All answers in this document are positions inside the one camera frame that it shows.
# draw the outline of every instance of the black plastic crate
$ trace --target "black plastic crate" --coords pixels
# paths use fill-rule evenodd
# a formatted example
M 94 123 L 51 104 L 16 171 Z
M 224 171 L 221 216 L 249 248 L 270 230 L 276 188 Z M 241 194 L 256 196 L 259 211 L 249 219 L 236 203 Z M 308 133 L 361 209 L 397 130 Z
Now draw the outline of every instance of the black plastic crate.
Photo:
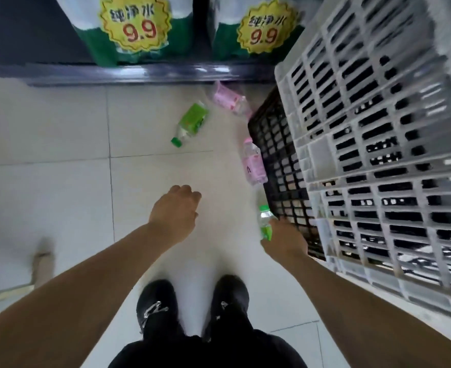
M 286 216 L 297 227 L 309 244 L 309 255 L 326 260 L 318 230 L 309 223 L 309 218 L 314 218 L 309 195 L 277 87 L 247 127 L 265 164 L 268 182 L 264 187 L 270 210 L 277 217 Z

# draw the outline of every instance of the black shoe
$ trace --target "black shoe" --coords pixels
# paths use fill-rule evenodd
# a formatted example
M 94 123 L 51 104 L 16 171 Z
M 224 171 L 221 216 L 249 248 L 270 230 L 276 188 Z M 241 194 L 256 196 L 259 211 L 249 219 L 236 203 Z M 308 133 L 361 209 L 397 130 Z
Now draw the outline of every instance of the black shoe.
M 185 335 L 178 319 L 176 294 L 168 280 L 146 285 L 137 301 L 137 320 L 144 340 L 169 340 Z
M 235 275 L 224 275 L 215 285 L 212 304 L 210 305 L 209 321 L 203 332 L 203 339 L 210 340 L 211 328 L 215 321 L 227 307 L 233 307 L 247 319 L 247 308 L 250 304 L 250 295 L 241 278 Z

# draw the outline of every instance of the pink bottle label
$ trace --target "pink bottle label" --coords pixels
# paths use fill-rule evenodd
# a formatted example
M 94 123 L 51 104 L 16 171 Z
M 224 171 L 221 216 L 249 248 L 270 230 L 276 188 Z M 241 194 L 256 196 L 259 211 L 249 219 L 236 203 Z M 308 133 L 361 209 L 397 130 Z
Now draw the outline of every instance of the pink bottle label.
M 260 155 L 253 155 L 243 159 L 243 165 L 248 179 L 258 180 L 266 177 L 265 167 Z
M 242 98 L 241 95 L 233 92 L 219 83 L 217 91 L 214 94 L 214 102 L 223 108 L 234 111 L 237 102 Z

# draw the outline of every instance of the hand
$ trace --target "hand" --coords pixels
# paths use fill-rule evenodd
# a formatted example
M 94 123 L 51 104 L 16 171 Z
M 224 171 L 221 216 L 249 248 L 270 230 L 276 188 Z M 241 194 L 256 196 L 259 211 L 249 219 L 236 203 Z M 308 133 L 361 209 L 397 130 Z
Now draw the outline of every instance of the hand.
M 285 217 L 271 219 L 271 241 L 261 240 L 265 252 L 284 266 L 292 258 L 307 256 L 307 242 Z
M 174 185 L 154 204 L 149 224 L 166 235 L 171 246 L 178 244 L 195 228 L 200 199 L 201 193 L 192 192 L 189 185 Z

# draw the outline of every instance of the yellow price sign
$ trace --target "yellow price sign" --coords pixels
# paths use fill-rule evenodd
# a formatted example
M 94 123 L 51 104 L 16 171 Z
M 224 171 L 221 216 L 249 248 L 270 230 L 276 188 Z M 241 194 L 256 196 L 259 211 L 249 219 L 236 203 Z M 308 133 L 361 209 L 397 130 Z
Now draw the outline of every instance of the yellow price sign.
M 168 40 L 171 13 L 167 0 L 101 0 L 102 29 L 122 49 L 160 49 Z
M 281 46 L 296 26 L 297 12 L 286 2 L 271 0 L 250 9 L 241 20 L 237 41 L 251 53 L 271 52 Z

